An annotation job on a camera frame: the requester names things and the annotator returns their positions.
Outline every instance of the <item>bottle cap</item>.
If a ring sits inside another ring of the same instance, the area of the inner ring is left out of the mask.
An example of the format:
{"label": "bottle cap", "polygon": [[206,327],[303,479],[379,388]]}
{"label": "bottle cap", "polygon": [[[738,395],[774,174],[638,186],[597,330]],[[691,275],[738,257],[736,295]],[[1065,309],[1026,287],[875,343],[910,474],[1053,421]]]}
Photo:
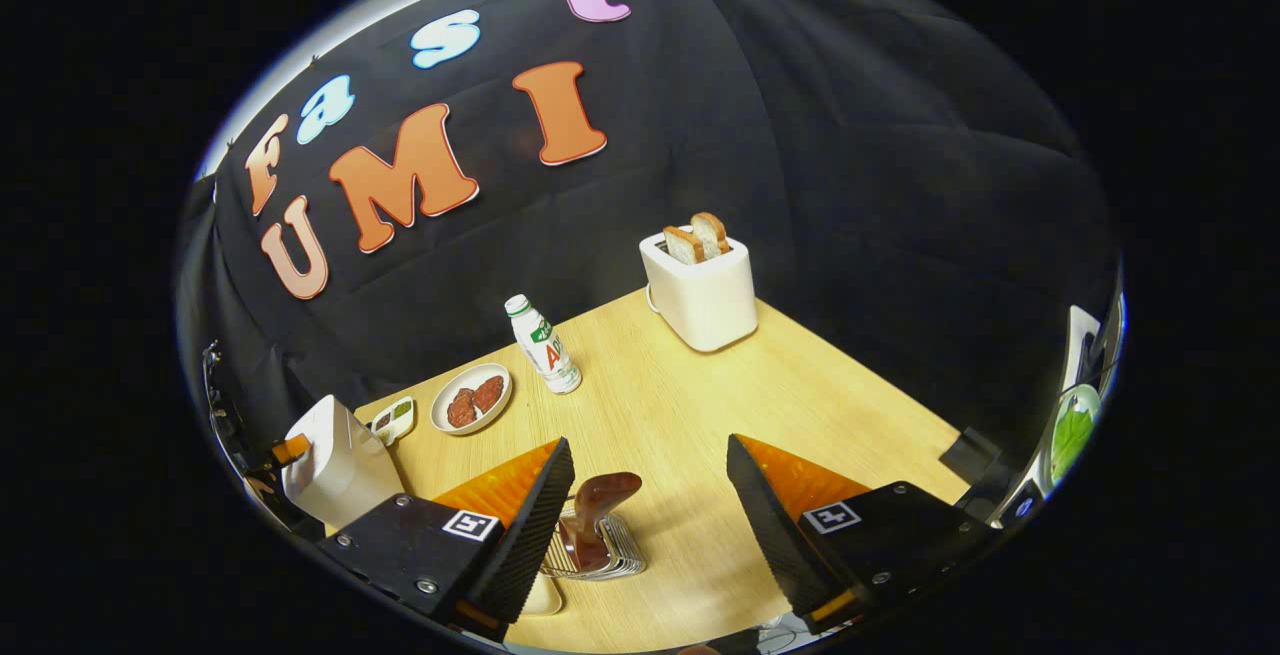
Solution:
{"label": "bottle cap", "polygon": [[529,310],[529,298],[525,298],[525,296],[516,296],[515,298],[507,301],[506,308],[508,319],[516,317],[518,313]]}

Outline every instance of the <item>plastic bottle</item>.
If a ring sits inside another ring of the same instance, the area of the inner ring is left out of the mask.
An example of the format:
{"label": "plastic bottle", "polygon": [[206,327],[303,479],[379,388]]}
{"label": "plastic bottle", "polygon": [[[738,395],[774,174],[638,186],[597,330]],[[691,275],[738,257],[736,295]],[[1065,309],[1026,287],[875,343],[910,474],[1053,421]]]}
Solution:
{"label": "plastic bottle", "polygon": [[582,374],[568,358],[568,352],[552,328],[552,322],[548,322],[525,296],[508,299],[506,308],[520,349],[529,356],[529,362],[543,376],[547,386],[562,395],[564,391],[576,390],[582,381]]}

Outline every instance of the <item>toast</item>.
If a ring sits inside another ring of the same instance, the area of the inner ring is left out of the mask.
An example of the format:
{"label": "toast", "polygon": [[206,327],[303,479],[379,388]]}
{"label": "toast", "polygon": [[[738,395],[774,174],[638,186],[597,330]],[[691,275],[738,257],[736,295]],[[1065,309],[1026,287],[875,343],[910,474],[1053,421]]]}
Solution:
{"label": "toast", "polygon": [[667,253],[672,258],[680,260],[686,266],[705,262],[707,255],[703,251],[703,241],[699,241],[691,232],[668,225],[662,228],[662,234],[667,237]]}
{"label": "toast", "polygon": [[728,241],[726,239],[724,224],[709,212],[699,212],[690,217],[689,225],[694,226],[694,235],[703,244],[705,258],[714,258],[717,255],[728,253]]}

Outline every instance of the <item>orange letter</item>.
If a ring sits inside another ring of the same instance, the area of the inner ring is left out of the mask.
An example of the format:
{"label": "orange letter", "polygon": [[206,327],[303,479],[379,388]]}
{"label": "orange letter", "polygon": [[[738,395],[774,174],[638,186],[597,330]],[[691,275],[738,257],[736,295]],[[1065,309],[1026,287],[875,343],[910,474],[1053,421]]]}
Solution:
{"label": "orange letter", "polygon": [[524,90],[534,100],[538,122],[543,125],[543,152],[538,155],[544,166],[562,166],[571,160],[599,154],[608,143],[603,132],[594,130],[586,122],[582,100],[573,81],[581,75],[579,63],[550,63],[516,75],[511,84]]}
{"label": "orange letter", "polygon": [[293,267],[293,260],[284,251],[284,241],[280,235],[284,228],[280,226],[280,223],[274,223],[270,228],[266,228],[265,234],[262,234],[262,251],[266,253],[266,257],[271,258],[275,275],[284,283],[285,290],[291,292],[297,299],[310,301],[320,290],[324,290],[325,283],[329,281],[329,262],[325,262],[324,249],[320,249],[320,241],[316,241],[315,230],[311,230],[311,221],[307,219],[306,194],[298,194],[289,203],[289,207],[284,209],[284,223],[289,223],[293,230],[298,232],[298,241],[302,241],[302,251],[307,255],[307,260],[311,260],[311,271],[302,275],[297,267]]}
{"label": "orange letter", "polygon": [[329,180],[342,184],[356,216],[362,253],[381,248],[396,235],[396,228],[378,216],[374,205],[401,225],[413,225],[413,180],[422,192],[426,217],[448,212],[480,193],[480,184],[462,175],[453,159],[444,132],[448,114],[448,105],[435,104],[404,118],[396,137],[394,166],[369,148],[352,148],[329,168]]}
{"label": "orange letter", "polygon": [[266,128],[266,134],[257,141],[253,152],[248,154],[248,159],[244,160],[244,168],[248,169],[248,184],[253,189],[253,217],[262,211],[262,205],[275,191],[275,177],[271,175],[269,168],[280,164],[280,141],[276,136],[284,132],[284,125],[288,123],[287,114],[275,118],[271,127]]}

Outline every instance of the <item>table surface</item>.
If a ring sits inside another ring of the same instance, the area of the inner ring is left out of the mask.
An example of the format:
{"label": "table surface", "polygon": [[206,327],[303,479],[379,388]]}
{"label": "table surface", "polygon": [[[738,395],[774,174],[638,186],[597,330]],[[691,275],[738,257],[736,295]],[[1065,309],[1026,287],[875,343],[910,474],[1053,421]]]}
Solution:
{"label": "table surface", "polygon": [[[512,342],[357,408],[357,420],[367,422],[393,400],[415,399],[417,423],[390,446],[415,496],[438,496],[561,436],[572,446],[577,482],[620,471],[644,477],[616,514],[648,569],[603,582],[557,580],[563,609],[521,618],[507,642],[575,652],[659,650],[790,610],[724,471],[732,432],[868,487],[905,478],[947,503],[965,493],[963,478],[938,462],[959,436],[955,427],[764,301],[756,308],[753,335],[699,353],[636,290],[554,322],[582,371],[567,395],[548,390]],[[511,372],[506,409],[471,435],[438,431],[430,422],[436,391],[463,368],[488,362]]]}

